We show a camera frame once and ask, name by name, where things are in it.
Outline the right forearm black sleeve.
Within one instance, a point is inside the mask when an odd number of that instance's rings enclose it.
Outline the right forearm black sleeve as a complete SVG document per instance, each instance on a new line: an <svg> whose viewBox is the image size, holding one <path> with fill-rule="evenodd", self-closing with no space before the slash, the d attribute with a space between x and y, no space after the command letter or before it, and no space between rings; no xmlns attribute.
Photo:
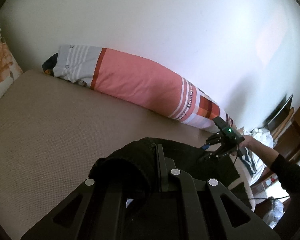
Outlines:
<svg viewBox="0 0 300 240"><path fill-rule="evenodd" d="M270 169L278 176L282 188L291 198L285 214L274 230L282 239L290 238L300 228L300 166L287 161L282 155L278 155Z"/></svg>

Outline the person's right hand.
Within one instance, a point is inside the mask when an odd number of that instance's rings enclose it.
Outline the person's right hand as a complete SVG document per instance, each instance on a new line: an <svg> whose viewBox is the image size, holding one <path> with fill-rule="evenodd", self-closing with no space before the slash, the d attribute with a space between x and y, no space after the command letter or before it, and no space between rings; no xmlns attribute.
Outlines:
<svg viewBox="0 0 300 240"><path fill-rule="evenodd" d="M244 135L244 140L239 144L238 148L247 148L255 153L264 164L270 168L276 158L279 156L279 153L270 148L263 143L259 142L255 138L249 135Z"/></svg>

